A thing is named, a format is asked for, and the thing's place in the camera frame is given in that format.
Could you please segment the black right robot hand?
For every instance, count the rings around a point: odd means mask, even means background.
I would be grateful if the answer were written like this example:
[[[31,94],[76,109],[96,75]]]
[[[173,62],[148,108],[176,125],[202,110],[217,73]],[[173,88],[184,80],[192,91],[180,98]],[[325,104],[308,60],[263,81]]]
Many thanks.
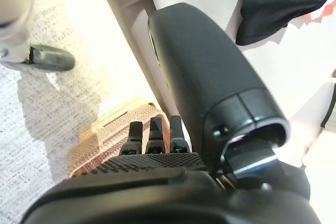
[[[185,3],[148,29],[179,112],[169,150],[159,117],[144,154],[132,122],[118,156],[51,188],[22,223],[319,223],[303,169],[274,153],[289,123],[228,36]]]

